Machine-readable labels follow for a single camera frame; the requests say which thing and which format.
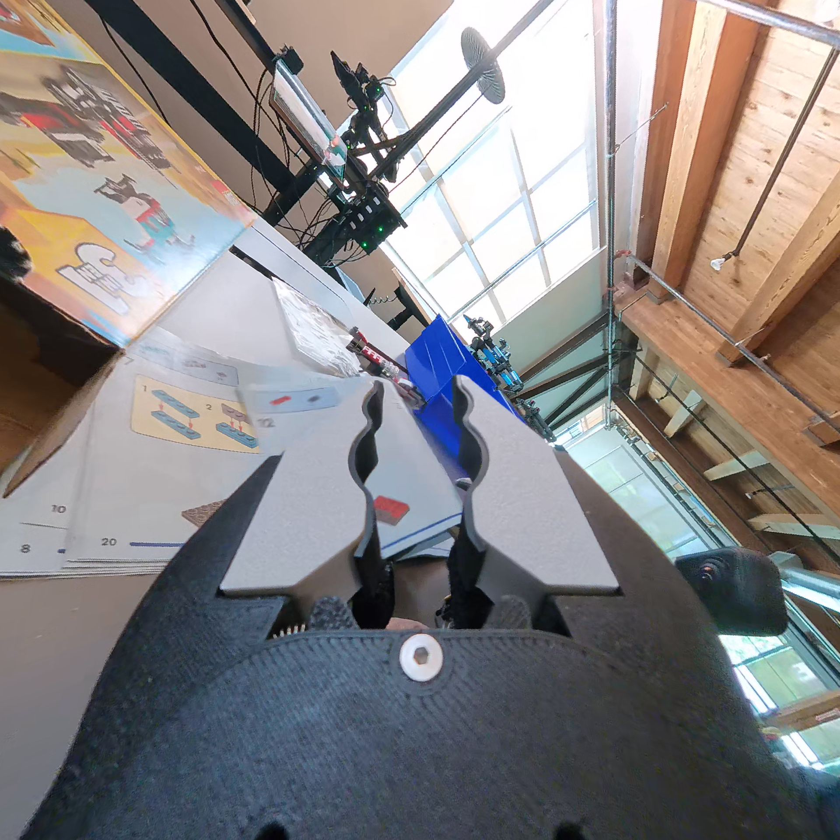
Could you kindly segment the black light stand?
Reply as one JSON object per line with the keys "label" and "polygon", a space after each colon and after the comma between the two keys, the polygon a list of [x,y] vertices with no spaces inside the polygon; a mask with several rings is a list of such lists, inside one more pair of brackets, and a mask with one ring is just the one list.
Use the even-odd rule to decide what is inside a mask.
{"label": "black light stand", "polygon": [[419,141],[456,105],[467,90],[476,88],[479,95],[493,104],[505,97],[505,84],[499,57],[552,4],[535,3],[525,15],[492,47],[488,46],[477,29],[466,27],[460,36],[461,52],[467,67],[466,74],[412,128],[393,138],[383,131],[378,119],[356,113],[351,126],[343,135],[348,147],[345,177],[339,189],[361,194],[368,186],[379,184],[388,174],[395,174],[400,161]]}

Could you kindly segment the toy instruction booklet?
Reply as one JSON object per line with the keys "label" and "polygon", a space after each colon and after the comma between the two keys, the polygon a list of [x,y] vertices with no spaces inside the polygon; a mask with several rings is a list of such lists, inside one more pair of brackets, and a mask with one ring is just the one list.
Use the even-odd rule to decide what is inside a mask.
{"label": "toy instruction booklet", "polygon": [[373,383],[319,370],[287,339],[277,364],[224,356],[155,328],[104,375],[80,423],[27,476],[2,477],[2,577],[156,574],[264,460],[283,465],[256,522],[268,547],[348,542],[372,511],[382,555],[445,541],[461,502],[394,385],[383,383],[377,466],[348,451]]}

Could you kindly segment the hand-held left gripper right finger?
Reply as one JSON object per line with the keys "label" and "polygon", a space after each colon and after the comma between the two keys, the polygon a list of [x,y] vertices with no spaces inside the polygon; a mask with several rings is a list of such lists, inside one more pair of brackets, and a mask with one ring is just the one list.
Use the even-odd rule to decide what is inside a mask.
{"label": "hand-held left gripper right finger", "polygon": [[456,542],[463,586],[490,599],[618,593],[555,450],[464,375],[453,409],[471,482]]}

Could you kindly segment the yellow toy set box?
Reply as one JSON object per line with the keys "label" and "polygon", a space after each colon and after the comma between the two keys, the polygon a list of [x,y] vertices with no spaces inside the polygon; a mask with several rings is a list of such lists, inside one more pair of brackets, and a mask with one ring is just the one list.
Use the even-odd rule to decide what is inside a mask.
{"label": "yellow toy set box", "polygon": [[1,153],[14,285],[119,352],[256,220],[46,2],[1,4]]}

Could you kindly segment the grey desk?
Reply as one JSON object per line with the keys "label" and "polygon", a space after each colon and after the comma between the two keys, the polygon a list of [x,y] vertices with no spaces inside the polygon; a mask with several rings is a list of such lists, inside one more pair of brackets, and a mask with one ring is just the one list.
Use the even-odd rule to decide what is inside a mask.
{"label": "grey desk", "polygon": [[[200,396],[223,389],[174,371],[140,352],[185,351],[221,358],[225,372],[245,362],[291,364],[291,345],[274,282],[232,253],[221,257],[95,386],[68,440],[2,499],[2,561],[42,530],[73,560],[104,560],[95,537],[114,538],[117,560],[165,564],[196,531],[182,516],[234,492],[265,455],[177,444],[130,427],[138,375]],[[2,838],[18,838],[76,737],[93,687],[157,570],[78,577],[25,577],[2,583]]]}

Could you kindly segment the black metal table frame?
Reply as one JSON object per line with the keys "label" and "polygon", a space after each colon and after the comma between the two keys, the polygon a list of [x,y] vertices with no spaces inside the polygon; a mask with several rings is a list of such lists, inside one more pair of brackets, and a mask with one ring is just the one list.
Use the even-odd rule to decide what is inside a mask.
{"label": "black metal table frame", "polygon": [[316,176],[294,176],[137,3],[87,1],[87,5],[277,191],[261,213],[270,226],[277,226]]}

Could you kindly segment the row of blue robot arms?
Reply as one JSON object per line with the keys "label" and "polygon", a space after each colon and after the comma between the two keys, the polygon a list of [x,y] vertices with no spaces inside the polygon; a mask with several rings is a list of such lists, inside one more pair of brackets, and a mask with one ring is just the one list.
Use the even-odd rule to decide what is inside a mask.
{"label": "row of blue robot arms", "polygon": [[522,396],[524,384],[511,365],[508,342],[505,339],[493,339],[492,331],[494,328],[486,319],[471,318],[465,314],[464,320],[467,328],[474,333],[469,342],[469,350],[494,382],[497,391],[532,431],[550,445],[554,445],[556,436],[540,414],[536,402]]}

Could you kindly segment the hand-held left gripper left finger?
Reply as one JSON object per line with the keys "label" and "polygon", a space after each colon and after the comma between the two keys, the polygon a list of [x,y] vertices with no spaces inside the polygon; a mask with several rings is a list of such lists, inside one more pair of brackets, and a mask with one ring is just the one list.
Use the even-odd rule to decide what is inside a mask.
{"label": "hand-held left gripper left finger", "polygon": [[336,414],[286,447],[221,582],[229,596],[287,595],[297,602],[358,592],[385,578],[374,502],[381,380],[362,383]]}

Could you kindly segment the blue plastic bin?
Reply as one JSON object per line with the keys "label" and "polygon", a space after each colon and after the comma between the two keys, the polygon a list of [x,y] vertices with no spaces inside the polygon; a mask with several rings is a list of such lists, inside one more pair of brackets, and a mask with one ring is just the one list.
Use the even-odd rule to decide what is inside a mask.
{"label": "blue plastic bin", "polygon": [[425,400],[424,408],[416,412],[418,419],[452,458],[457,458],[460,443],[460,428],[453,408],[455,375],[464,375],[477,383],[515,419],[522,419],[441,316],[436,316],[408,347],[405,359],[409,379]]}

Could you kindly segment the clear plastic bag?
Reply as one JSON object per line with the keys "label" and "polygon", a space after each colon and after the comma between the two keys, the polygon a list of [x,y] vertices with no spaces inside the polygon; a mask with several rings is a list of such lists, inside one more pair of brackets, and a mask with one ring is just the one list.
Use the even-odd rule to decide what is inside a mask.
{"label": "clear plastic bag", "polygon": [[296,289],[273,279],[294,354],[311,370],[339,378],[361,373],[356,353],[349,349],[351,336],[332,315]]}

